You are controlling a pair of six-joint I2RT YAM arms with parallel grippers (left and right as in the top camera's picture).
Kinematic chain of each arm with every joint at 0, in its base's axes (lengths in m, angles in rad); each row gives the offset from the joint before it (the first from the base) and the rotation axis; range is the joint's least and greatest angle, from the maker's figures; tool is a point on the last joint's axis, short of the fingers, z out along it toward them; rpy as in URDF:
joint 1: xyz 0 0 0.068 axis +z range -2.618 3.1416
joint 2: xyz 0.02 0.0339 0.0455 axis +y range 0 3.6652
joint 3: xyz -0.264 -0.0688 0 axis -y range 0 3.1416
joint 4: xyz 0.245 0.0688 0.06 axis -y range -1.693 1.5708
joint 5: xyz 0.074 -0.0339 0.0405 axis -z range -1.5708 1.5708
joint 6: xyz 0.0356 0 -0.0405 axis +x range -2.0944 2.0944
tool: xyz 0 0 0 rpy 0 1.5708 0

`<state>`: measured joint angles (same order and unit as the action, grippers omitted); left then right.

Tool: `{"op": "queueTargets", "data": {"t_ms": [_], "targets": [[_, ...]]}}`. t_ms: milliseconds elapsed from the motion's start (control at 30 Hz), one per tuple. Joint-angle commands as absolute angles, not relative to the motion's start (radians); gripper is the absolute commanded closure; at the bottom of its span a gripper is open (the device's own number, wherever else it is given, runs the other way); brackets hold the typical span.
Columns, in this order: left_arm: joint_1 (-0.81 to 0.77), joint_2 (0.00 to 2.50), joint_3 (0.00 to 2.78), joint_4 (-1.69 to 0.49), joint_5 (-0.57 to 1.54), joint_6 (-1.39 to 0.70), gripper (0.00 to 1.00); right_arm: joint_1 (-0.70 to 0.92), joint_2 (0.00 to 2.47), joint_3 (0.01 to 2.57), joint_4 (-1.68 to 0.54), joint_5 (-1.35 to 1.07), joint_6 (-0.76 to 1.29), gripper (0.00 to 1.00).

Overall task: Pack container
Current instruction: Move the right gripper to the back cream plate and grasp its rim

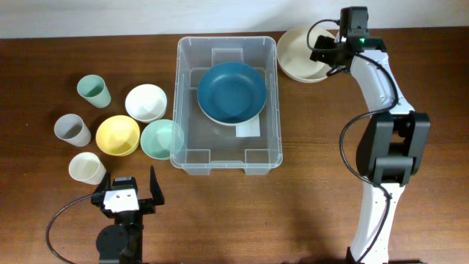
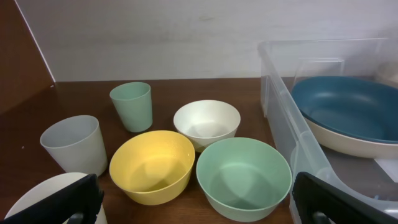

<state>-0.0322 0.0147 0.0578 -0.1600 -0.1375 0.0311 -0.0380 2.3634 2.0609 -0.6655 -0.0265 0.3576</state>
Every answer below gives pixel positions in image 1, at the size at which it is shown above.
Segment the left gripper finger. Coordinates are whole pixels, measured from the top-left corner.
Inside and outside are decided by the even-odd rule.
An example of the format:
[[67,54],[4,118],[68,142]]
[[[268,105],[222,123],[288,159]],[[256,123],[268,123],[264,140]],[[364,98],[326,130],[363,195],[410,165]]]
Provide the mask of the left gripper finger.
[[106,192],[110,189],[111,187],[111,173],[106,172],[103,176],[103,179],[101,182],[98,184],[97,188],[94,191],[94,194]]
[[163,192],[156,178],[154,166],[150,167],[150,192],[154,200],[163,200]]

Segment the cream wide bowl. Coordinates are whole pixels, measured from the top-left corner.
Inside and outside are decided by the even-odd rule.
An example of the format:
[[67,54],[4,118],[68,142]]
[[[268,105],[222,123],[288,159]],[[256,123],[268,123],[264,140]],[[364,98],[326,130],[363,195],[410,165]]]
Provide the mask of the cream wide bowl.
[[252,121],[265,107],[265,101],[208,100],[199,101],[202,112],[213,122],[225,126],[238,126]]
[[290,78],[303,83],[317,83],[327,78],[331,69],[323,62],[310,60],[311,50],[306,45],[309,26],[300,26],[285,32],[277,43],[277,60]]

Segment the blue wide bowl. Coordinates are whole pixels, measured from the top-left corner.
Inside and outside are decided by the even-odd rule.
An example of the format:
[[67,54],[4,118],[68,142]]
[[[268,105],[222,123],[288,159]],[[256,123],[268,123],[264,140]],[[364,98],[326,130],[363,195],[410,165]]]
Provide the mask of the blue wide bowl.
[[197,87],[197,101],[255,100],[267,102],[267,85],[257,70],[242,62],[223,62],[210,68]]

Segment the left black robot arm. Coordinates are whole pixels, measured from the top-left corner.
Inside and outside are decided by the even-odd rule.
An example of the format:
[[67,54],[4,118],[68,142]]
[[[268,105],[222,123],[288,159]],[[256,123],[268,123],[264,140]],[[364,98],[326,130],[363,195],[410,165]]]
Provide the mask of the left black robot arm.
[[105,173],[91,198],[91,203],[114,221],[96,238],[99,263],[142,262],[143,217],[154,214],[157,206],[165,204],[153,166],[149,169],[149,190],[150,198],[139,199],[134,177],[112,180],[111,174]]

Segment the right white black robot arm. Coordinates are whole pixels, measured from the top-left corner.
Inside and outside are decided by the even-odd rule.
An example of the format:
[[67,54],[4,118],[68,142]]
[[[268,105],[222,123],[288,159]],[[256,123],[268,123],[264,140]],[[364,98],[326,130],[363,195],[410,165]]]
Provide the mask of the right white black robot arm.
[[431,122],[407,102],[391,72],[382,38],[370,37],[366,7],[345,7],[336,20],[336,37],[320,35],[309,44],[310,59],[331,69],[327,76],[349,73],[359,84],[368,112],[351,119],[369,121],[355,162],[344,165],[363,182],[358,228],[347,248],[347,263],[388,263],[388,242],[399,198],[420,167]]

